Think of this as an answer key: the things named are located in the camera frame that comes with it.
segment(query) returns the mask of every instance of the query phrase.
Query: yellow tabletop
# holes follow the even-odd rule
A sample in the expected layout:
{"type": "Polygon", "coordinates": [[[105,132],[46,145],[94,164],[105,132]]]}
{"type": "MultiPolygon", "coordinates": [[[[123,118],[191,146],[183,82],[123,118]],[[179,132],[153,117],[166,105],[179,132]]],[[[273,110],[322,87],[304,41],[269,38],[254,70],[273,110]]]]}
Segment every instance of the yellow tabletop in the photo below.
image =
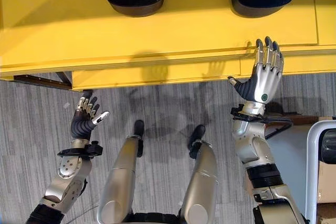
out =
{"type": "Polygon", "coordinates": [[[122,16],[107,0],[1,1],[0,76],[220,56],[266,35],[281,45],[318,43],[314,0],[262,18],[236,15],[230,0],[165,0],[143,18],[122,16]]]}

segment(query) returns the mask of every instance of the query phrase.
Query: robotic hand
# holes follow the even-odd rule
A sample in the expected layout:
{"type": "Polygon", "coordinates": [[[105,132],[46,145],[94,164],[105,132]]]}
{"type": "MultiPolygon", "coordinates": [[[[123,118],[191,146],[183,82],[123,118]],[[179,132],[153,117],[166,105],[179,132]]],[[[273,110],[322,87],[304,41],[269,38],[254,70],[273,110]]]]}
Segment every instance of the robotic hand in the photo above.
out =
{"type": "Polygon", "coordinates": [[[71,122],[71,148],[58,153],[62,157],[57,176],[51,181],[39,205],[30,214],[26,224],[60,224],[76,199],[85,190],[86,177],[91,172],[91,159],[102,154],[98,141],[90,142],[91,131],[110,112],[96,116],[93,109],[97,97],[91,99],[92,91],[86,91],[78,102],[71,122]]]}
{"type": "Polygon", "coordinates": [[[241,83],[228,77],[246,103],[232,108],[234,115],[233,137],[236,153],[244,164],[253,185],[258,207],[253,209],[257,224],[305,224],[309,223],[298,210],[281,175],[265,138],[265,123],[281,121],[263,116],[265,105],[270,102],[278,88],[284,59],[278,44],[265,38],[266,46],[257,40],[255,64],[251,78],[241,83]]]}

